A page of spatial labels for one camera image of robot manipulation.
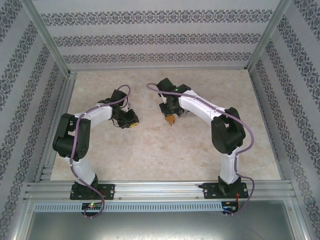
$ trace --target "robotic arm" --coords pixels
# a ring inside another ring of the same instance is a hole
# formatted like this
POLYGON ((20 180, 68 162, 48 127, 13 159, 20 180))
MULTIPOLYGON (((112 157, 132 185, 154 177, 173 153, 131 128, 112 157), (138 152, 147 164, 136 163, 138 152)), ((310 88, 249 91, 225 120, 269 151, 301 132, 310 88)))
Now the robotic arm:
POLYGON ((159 93, 163 99, 163 103, 159 105, 160 109, 170 125, 175 122, 174 114, 183 117, 188 112, 197 115, 211 125, 212 143, 221 153, 221 171, 218 177, 219 189, 225 196, 230 193, 233 194, 241 182, 241 178, 235 171, 235 156, 243 145, 246 134, 240 123, 219 112, 225 112, 240 119, 238 111, 233 107, 225 109, 216 106, 198 96, 184 84, 176 87, 168 78, 163 79, 156 86, 160 91, 184 94, 159 93))
MULTIPOLYGON (((89 150, 90 130, 105 120, 112 120, 113 125, 117 122, 119 128, 132 128, 139 123, 139 119, 133 109, 130 109, 128 98, 111 105, 125 98, 126 94, 121 90, 114 90, 111 98, 100 100, 96 109, 85 114, 79 123, 78 138, 76 149, 73 157, 73 169, 78 178, 72 187, 77 193, 75 196, 81 196, 84 199, 93 199, 97 194, 90 188, 86 187, 79 179, 90 185, 94 189, 98 189, 98 177, 92 171, 88 159, 85 157, 89 150)), ((65 113, 61 116, 52 147, 58 154, 70 164, 70 157, 73 150, 75 136, 71 134, 76 129, 78 118, 83 114, 75 115, 65 113)))

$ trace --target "marble-patterned floor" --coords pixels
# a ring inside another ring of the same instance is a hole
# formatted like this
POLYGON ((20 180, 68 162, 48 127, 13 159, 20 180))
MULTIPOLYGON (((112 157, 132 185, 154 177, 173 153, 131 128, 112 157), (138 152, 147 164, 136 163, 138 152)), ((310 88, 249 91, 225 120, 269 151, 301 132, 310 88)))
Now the marble-patterned floor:
MULTIPOLYGON (((146 88, 169 78, 186 84, 208 101, 234 107, 253 130, 255 144, 240 157, 239 171, 255 180, 278 180, 279 171, 247 70, 126 70, 80 72, 68 112, 83 112, 114 89, 129 84, 129 102, 140 124, 114 127, 105 121, 91 130, 87 154, 99 180, 217 180, 220 153, 211 140, 211 126, 197 116, 176 118, 170 126, 162 115, 161 98, 146 88)), ((244 146, 250 142, 247 133, 244 146)), ((73 180, 69 165, 56 157, 51 180, 73 180)))

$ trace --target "wall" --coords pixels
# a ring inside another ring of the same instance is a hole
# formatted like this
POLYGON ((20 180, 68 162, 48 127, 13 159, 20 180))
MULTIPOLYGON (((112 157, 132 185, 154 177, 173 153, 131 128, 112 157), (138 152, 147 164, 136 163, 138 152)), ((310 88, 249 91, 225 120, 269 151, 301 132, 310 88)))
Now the wall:
POLYGON ((34 181, 65 78, 21 3, 0 0, 0 8, 3 240, 14 223, 25 183, 34 181))
POLYGON ((320 0, 294 0, 251 78, 277 160, 320 239, 320 0))
POLYGON ((246 66, 279 0, 35 0, 71 70, 246 66))

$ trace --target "black mounting plate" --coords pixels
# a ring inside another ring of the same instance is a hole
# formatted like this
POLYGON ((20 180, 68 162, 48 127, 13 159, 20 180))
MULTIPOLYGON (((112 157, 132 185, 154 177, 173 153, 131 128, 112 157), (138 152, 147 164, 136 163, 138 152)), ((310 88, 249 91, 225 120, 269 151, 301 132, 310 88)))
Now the black mounting plate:
POLYGON ((239 199, 247 199, 249 197, 247 184, 241 182, 238 187, 225 196, 219 189, 218 182, 205 182, 199 185, 199 188, 203 189, 204 199, 226 199, 226 198, 236 198, 236 193, 239 194, 239 199))
MULTIPOLYGON (((105 200, 113 200, 115 196, 115 185, 98 184, 98 191, 102 193, 105 200)), ((76 192, 76 184, 73 184, 70 192, 70 200, 101 200, 99 195, 97 195, 97 197, 88 199, 85 196, 75 194, 76 192)))

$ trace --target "vented metal strip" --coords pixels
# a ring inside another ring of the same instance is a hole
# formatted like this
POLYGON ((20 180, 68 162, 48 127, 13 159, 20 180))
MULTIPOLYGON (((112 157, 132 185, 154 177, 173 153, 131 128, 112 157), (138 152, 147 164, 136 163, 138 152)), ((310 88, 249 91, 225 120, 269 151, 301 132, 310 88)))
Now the vented metal strip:
MULTIPOLYGON (((36 203, 36 213, 73 213, 81 212, 82 203, 36 203)), ((141 213, 141 212, 209 212, 222 211, 220 201, 188 201, 188 202, 106 202, 104 212, 107 213, 141 213)))

